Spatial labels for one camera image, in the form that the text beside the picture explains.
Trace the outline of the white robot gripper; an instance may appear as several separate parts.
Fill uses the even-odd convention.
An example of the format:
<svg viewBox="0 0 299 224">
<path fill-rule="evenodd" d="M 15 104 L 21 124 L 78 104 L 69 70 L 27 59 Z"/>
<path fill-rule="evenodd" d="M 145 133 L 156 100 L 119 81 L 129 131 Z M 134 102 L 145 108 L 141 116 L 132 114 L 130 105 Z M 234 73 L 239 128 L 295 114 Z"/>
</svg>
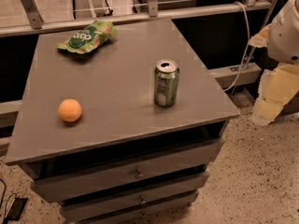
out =
<svg viewBox="0 0 299 224">
<path fill-rule="evenodd" d="M 279 62 L 273 71 L 263 71 L 253 107 L 252 122 L 266 126 L 299 92 L 299 64 L 291 64 L 299 63 L 299 0 L 289 0 L 270 25 L 250 38 L 249 44 L 267 47 L 268 56 Z"/>
</svg>

